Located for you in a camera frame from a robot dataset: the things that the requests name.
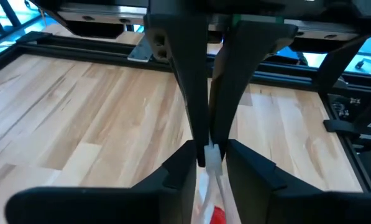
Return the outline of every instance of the wood plank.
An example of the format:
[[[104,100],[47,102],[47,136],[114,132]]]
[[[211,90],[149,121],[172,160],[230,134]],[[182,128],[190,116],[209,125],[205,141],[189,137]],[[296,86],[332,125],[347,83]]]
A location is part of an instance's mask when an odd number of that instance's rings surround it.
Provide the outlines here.
[[[60,26],[48,30],[69,35]],[[131,36],[119,40],[137,42]],[[324,119],[317,93],[249,85],[230,137],[320,189],[361,191]],[[23,55],[0,71],[0,223],[5,201],[18,190],[131,187],[189,139],[171,73]],[[199,183],[203,169],[197,170]],[[234,205],[226,172],[222,182]],[[239,223],[235,210],[227,213]]]
[[[5,164],[0,169],[0,223],[5,223],[3,208],[11,195],[36,186],[51,185],[59,173],[53,169]]]
[[[66,162],[62,172],[54,181],[54,186],[79,186],[90,167],[95,162],[101,146],[90,143],[79,143]]]

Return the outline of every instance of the metal plate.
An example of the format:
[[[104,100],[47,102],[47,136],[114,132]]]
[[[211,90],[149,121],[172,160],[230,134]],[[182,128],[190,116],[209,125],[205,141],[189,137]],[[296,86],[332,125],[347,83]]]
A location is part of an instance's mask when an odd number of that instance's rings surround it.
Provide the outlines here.
[[[352,40],[358,36],[358,32],[349,25],[335,24],[330,22],[310,22],[294,19],[284,19],[273,16],[241,15],[242,20],[255,22],[282,22],[298,27],[297,38],[324,39],[324,40]]]
[[[65,3],[58,14],[68,21],[108,24],[143,24],[147,8]]]
[[[127,57],[128,60],[134,62],[147,63],[152,56],[152,49],[148,43],[148,40],[143,36],[137,46],[134,47],[130,55]]]

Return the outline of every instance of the wooden floor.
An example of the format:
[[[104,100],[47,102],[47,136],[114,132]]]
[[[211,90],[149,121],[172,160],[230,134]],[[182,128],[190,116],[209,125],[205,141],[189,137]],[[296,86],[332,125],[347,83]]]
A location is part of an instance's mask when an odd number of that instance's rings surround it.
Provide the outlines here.
[[[71,35],[58,25],[47,30]],[[140,35],[115,41],[136,43]],[[231,137],[320,189],[361,191],[337,136],[323,127],[326,118],[317,93],[249,85]],[[131,187],[188,139],[171,73],[23,55],[0,71],[0,223],[19,190]]]

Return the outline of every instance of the black frame rail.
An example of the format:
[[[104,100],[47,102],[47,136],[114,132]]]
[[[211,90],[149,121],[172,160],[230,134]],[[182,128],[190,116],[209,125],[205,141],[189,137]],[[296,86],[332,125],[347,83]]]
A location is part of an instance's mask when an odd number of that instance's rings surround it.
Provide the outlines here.
[[[31,54],[172,72],[168,62],[161,62],[153,57],[146,63],[128,60],[127,57],[134,47],[134,45],[129,44],[60,37],[43,32],[30,32],[18,39],[14,45],[0,53],[0,70],[22,54]],[[210,77],[213,75],[214,59],[215,55],[207,55],[206,68]],[[339,75],[344,79],[344,85],[336,84],[335,81],[337,79],[333,76]],[[318,92],[331,119],[339,118],[329,104],[327,94],[368,98],[371,100],[371,75],[349,72],[340,74],[324,73],[322,75],[322,68],[286,65],[274,61],[272,58],[268,58],[258,65],[250,82],[260,85]],[[370,178],[353,150],[349,138],[339,135],[339,139],[363,191],[371,192]]]

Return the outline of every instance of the black plastic part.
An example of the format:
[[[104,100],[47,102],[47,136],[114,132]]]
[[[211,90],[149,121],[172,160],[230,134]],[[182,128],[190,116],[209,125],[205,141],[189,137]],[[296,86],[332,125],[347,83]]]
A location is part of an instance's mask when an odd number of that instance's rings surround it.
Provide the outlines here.
[[[144,17],[144,24],[155,58],[168,60],[174,72],[198,149],[198,164],[204,167],[204,146],[209,142],[207,18],[150,14]]]
[[[323,192],[232,139],[226,160],[242,223],[371,222],[371,194]]]
[[[323,121],[323,125],[330,133],[335,132],[337,134],[345,134],[348,136],[355,136],[360,134],[354,124],[348,121],[328,119]]]
[[[191,223],[196,149],[187,141],[131,189],[38,187],[12,196],[9,224]]]
[[[226,144],[237,105],[259,63],[291,44],[297,26],[239,21],[216,56],[210,88],[209,120],[213,143]]]
[[[236,140],[226,146],[228,178],[242,223],[268,223],[275,192],[317,194],[321,191],[279,169]]]

